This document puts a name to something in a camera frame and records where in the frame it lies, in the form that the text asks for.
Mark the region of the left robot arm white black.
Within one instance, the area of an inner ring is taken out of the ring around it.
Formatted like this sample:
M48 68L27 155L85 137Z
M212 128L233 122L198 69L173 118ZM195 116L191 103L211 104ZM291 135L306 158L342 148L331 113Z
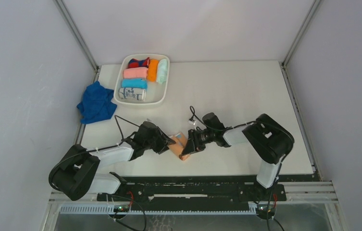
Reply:
M114 172L103 174L101 169L135 160L148 150L162 154L175 143L157 125L145 121L137 131L113 146L88 150L75 144L50 171L49 185L72 201L87 193L106 193L120 201L127 195L125 180Z

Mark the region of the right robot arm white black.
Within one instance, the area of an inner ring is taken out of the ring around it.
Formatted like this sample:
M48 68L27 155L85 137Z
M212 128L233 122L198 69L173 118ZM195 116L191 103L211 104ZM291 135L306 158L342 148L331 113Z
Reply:
M256 176L255 195L260 200L268 200L274 194L273 186L278 180L282 162L293 149L294 137L267 114L261 114L248 123L225 127L211 112L200 119L200 123L206 128L196 127L188 131L181 156L202 152L211 142L224 148L250 143L262 160Z

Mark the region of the orange towel with blue dots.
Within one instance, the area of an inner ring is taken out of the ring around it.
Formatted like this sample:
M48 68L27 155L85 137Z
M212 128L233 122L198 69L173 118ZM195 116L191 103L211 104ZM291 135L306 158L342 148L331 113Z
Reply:
M175 144L168 145L172 153L175 154L182 161L187 160L190 157L190 154L182 155L182 151L187 144L186 136L182 132L179 132L175 135L170 136L170 138L175 142Z

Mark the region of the blue microfiber towel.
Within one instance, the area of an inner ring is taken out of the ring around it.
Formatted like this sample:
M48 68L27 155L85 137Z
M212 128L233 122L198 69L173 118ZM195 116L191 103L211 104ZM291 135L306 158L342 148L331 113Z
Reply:
M87 86L82 101L76 106L81 124L91 124L111 119L117 105L112 102L114 90L103 87L99 81Z

